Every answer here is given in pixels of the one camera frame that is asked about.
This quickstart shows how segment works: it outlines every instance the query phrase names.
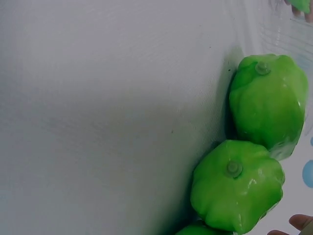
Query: blue circle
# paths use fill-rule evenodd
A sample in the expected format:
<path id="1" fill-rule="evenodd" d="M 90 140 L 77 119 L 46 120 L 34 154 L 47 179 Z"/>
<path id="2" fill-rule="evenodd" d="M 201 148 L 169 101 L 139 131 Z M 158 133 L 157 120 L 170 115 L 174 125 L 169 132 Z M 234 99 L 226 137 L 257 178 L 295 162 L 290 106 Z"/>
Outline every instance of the blue circle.
<path id="1" fill-rule="evenodd" d="M 309 160 L 303 167 L 302 178 L 306 186 L 313 188 L 313 160 Z"/>

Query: finger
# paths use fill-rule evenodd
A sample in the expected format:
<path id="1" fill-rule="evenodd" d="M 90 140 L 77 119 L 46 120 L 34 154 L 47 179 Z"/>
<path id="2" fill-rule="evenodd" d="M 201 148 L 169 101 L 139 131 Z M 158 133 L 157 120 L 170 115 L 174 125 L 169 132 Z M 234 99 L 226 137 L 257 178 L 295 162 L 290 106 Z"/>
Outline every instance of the finger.
<path id="1" fill-rule="evenodd" d="M 288 0 L 285 0 L 285 3 L 286 3 L 287 5 L 290 5 L 290 2 L 288 2 Z"/>
<path id="2" fill-rule="evenodd" d="M 287 233 L 284 233 L 282 231 L 278 231 L 278 230 L 273 230 L 273 231 L 270 231 L 268 233 L 268 235 L 288 235 Z"/>
<path id="3" fill-rule="evenodd" d="M 294 14 L 294 16 L 300 16 L 301 15 L 301 11 L 299 11 L 296 7 L 292 6 L 292 12 Z"/>
<path id="4" fill-rule="evenodd" d="M 310 2 L 310 13 L 304 14 L 305 21 L 312 23 L 313 22 L 313 1 Z"/>
<path id="5" fill-rule="evenodd" d="M 289 219 L 289 223 L 297 230 L 303 230 L 311 221 L 313 217 L 304 214 L 295 214 Z"/>

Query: white wall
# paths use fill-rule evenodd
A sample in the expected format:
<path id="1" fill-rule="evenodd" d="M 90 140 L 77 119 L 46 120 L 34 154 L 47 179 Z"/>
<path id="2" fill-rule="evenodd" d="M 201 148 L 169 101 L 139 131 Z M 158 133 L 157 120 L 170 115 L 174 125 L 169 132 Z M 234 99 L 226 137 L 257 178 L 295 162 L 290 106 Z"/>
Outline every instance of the white wall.
<path id="1" fill-rule="evenodd" d="M 0 1 L 1 235 L 159 235 L 186 217 L 245 52 L 229 3 Z"/>

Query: fingertip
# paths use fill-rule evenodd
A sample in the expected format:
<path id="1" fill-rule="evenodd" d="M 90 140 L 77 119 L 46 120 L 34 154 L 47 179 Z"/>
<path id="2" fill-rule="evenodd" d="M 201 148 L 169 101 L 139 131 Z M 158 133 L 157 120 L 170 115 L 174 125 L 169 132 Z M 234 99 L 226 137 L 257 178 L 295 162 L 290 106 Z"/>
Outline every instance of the fingertip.
<path id="1" fill-rule="evenodd" d="M 288 235 L 288 234 L 279 230 L 272 230 L 268 233 L 268 235 Z"/>
<path id="2" fill-rule="evenodd" d="M 313 217 L 304 214 L 295 214 L 289 219 L 289 223 L 296 229 L 304 229 L 311 221 Z"/>

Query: green vegetable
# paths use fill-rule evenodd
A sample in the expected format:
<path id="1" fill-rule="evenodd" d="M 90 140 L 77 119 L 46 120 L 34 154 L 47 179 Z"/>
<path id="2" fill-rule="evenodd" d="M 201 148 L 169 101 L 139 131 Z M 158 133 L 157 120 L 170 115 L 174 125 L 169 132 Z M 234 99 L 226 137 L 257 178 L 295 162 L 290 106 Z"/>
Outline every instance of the green vegetable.
<path id="1" fill-rule="evenodd" d="M 239 64 L 229 104 L 240 139 L 265 146 L 277 160 L 298 143 L 308 99 L 308 79 L 286 55 L 252 55 Z"/>
<path id="2" fill-rule="evenodd" d="M 176 235 L 231 235 L 230 232 L 219 231 L 215 229 L 208 228 L 203 224 L 202 221 L 197 221 L 185 227 Z"/>
<path id="3" fill-rule="evenodd" d="M 311 0 L 288 0 L 288 2 L 299 11 L 303 11 L 307 14 L 310 13 L 310 1 Z"/>
<path id="4" fill-rule="evenodd" d="M 190 201 L 208 226 L 245 234 L 281 200 L 284 182 L 263 146 L 228 140 L 196 167 Z"/>

